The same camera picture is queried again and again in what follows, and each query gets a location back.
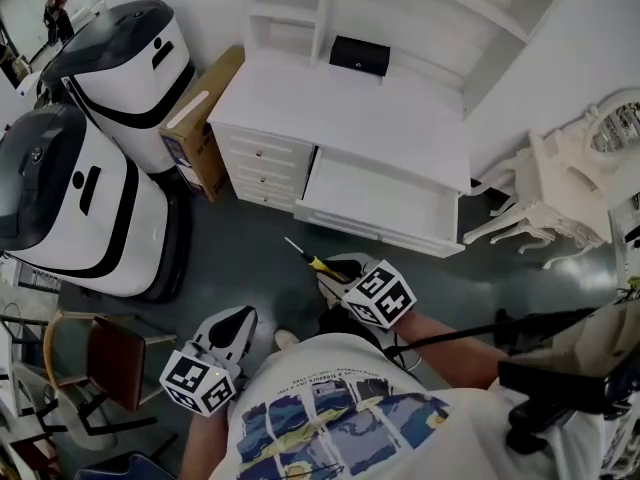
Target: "black stripe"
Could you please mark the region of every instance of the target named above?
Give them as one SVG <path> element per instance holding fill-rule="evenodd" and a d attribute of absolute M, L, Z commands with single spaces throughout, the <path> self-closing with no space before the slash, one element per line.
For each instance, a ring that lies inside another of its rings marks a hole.
<path fill-rule="evenodd" d="M 160 48 L 158 53 L 156 53 L 153 56 L 153 59 L 151 59 L 151 65 L 153 66 L 153 69 L 156 69 L 160 65 L 160 63 L 167 58 L 167 55 L 169 55 L 172 51 L 173 51 L 173 43 L 171 41 L 169 41 L 168 43 L 165 43 L 164 46 Z"/>
<path fill-rule="evenodd" d="M 82 110 L 82 113 L 85 116 L 87 116 L 87 119 L 91 121 L 98 130 L 102 131 L 102 128 L 98 126 L 98 123 L 96 123 L 96 120 L 91 115 L 91 112 L 87 110 L 87 107 L 84 104 L 84 101 L 82 101 L 82 98 L 80 97 L 80 95 L 78 94 L 78 91 L 76 90 L 76 86 L 73 85 L 74 83 L 75 83 L 75 80 L 69 80 L 69 83 L 66 85 L 67 91 L 71 93 L 74 101 L 76 102 L 78 107 L 80 107 L 80 110 Z"/>
<path fill-rule="evenodd" d="M 98 184 L 98 178 L 102 169 L 95 165 L 89 169 L 89 176 L 87 176 L 87 182 L 84 184 L 84 190 L 80 196 L 80 211 L 85 215 L 89 215 L 89 208 L 91 208 L 91 201 L 93 201 L 93 193 L 96 191 L 96 185 Z"/>
<path fill-rule="evenodd" d="M 104 257 L 97 265 L 83 270 L 60 270 L 41 267 L 26 261 L 25 263 L 40 270 L 44 270 L 45 272 L 51 272 L 52 274 L 60 276 L 75 277 L 77 279 L 96 279 L 98 277 L 104 277 L 111 274 L 111 272 L 113 272 L 120 263 L 122 254 L 124 253 L 124 246 L 127 243 L 127 236 L 129 235 L 129 227 L 131 225 L 131 216 L 136 204 L 139 182 L 140 176 L 138 174 L 138 167 L 132 160 L 127 158 L 127 175 L 124 180 L 120 206 L 118 207 L 116 220 L 113 224 L 111 240 L 109 240 L 109 247 L 107 247 Z"/>
<path fill-rule="evenodd" d="M 189 87 L 189 83 L 196 73 L 196 68 L 192 61 L 186 65 L 178 79 L 171 86 L 171 89 L 164 95 L 164 97 L 148 112 L 143 114 L 128 114 L 126 112 L 120 112 L 119 110 L 113 110 L 111 108 L 103 107 L 89 99 L 84 93 L 80 84 L 78 84 L 75 77 L 72 75 L 69 77 L 69 81 L 73 85 L 75 92 L 82 99 L 84 104 L 94 112 L 114 121 L 120 123 L 129 128 L 136 128 L 139 130 L 147 130 L 158 126 L 165 117 L 171 112 L 171 109 L 178 103 L 178 100 Z"/>

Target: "cardboard box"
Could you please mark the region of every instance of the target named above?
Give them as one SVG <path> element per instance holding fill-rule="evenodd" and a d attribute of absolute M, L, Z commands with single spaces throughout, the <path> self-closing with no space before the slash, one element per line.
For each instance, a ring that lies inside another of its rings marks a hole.
<path fill-rule="evenodd" d="M 244 48 L 232 46 L 176 104 L 160 136 L 189 185 L 214 202 L 227 177 L 207 118 L 244 63 Z"/>

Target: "graphic print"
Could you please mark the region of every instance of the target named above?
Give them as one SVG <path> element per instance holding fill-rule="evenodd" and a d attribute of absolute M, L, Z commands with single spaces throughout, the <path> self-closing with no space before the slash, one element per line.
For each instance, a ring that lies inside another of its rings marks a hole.
<path fill-rule="evenodd" d="M 415 449 L 448 417 L 443 401 L 424 394 L 393 394 L 394 388 L 382 379 L 339 378 L 302 390 L 311 391 L 317 418 L 310 417 L 298 394 L 243 414 L 238 480 L 360 478 L 399 457 L 403 447 L 409 450 L 394 432 Z"/>
<path fill-rule="evenodd" d="M 267 406 L 260 404 L 242 415 L 245 437 L 238 443 L 238 453 L 243 464 L 273 456 L 275 445 L 267 432 Z"/>
<path fill-rule="evenodd" d="M 384 379 L 365 379 L 356 382 L 356 390 L 361 400 L 391 395 L 389 382 Z"/>
<path fill-rule="evenodd" d="M 327 429 L 352 475 L 386 461 L 399 448 L 389 429 L 368 409 L 350 409 L 341 420 L 327 423 Z"/>
<path fill-rule="evenodd" d="M 269 420 L 278 440 L 286 478 L 336 478 L 335 461 L 325 452 L 318 430 L 310 424 L 300 397 L 285 396 L 269 406 Z"/>
<path fill-rule="evenodd" d="M 418 393 L 389 396 L 378 407 L 413 449 L 424 443 L 448 416 L 447 404 Z"/>
<path fill-rule="evenodd" d="M 347 409 L 356 405 L 349 384 L 344 379 L 318 382 L 311 389 L 316 413 L 324 422 L 339 418 Z"/>

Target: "white t-shirt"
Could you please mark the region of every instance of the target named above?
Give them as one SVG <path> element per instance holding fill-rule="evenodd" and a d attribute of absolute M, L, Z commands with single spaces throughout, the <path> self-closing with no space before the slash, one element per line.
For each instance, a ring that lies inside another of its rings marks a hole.
<path fill-rule="evenodd" d="M 545 451 L 505 445 L 514 392 L 420 383 L 357 336 L 318 336 L 272 355 L 233 409 L 211 480 L 597 478 L 602 418 L 576 415 Z"/>

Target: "white chair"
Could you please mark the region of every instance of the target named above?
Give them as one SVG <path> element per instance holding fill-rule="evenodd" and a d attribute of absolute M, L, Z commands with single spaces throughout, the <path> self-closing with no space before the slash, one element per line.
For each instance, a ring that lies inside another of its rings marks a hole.
<path fill-rule="evenodd" d="M 472 196 L 481 194 L 493 183 L 504 179 L 506 173 L 515 175 L 515 194 L 491 213 L 495 216 L 492 221 L 465 234 L 464 242 L 470 244 L 481 236 L 514 224 L 516 226 L 509 231 L 493 237 L 491 243 L 529 233 L 539 241 L 521 247 L 518 252 L 522 254 L 529 249 L 546 247 L 555 240 L 556 233 L 572 238 L 580 252 L 549 260 L 544 265 L 548 269 L 556 261 L 581 256 L 610 242 L 611 227 L 601 194 L 592 191 L 576 175 L 554 165 L 546 156 L 540 137 L 531 134 L 530 139 L 531 148 L 500 162 L 489 171 L 483 183 L 472 190 Z"/>

